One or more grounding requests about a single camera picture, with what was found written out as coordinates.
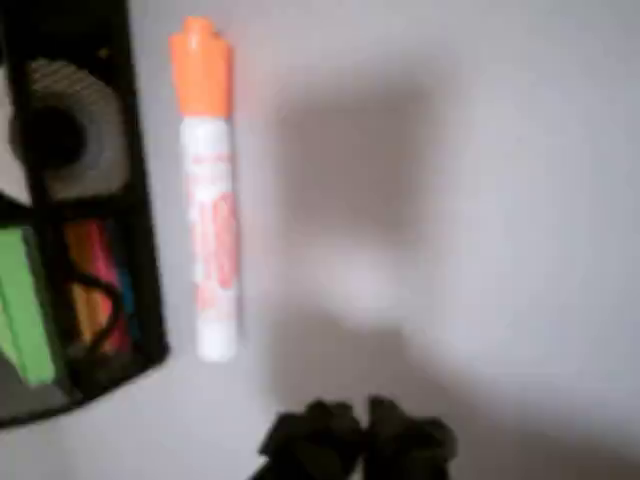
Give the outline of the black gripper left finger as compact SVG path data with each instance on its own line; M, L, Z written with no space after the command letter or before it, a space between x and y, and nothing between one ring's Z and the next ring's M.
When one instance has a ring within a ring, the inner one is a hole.
M314 400L282 412L259 448L259 479L349 479L364 446L364 430L351 404Z

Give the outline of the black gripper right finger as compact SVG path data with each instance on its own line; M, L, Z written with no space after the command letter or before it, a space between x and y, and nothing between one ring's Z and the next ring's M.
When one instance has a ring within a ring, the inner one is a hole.
M446 480L458 453L454 430L441 418L407 413L394 400L368 401L367 477Z

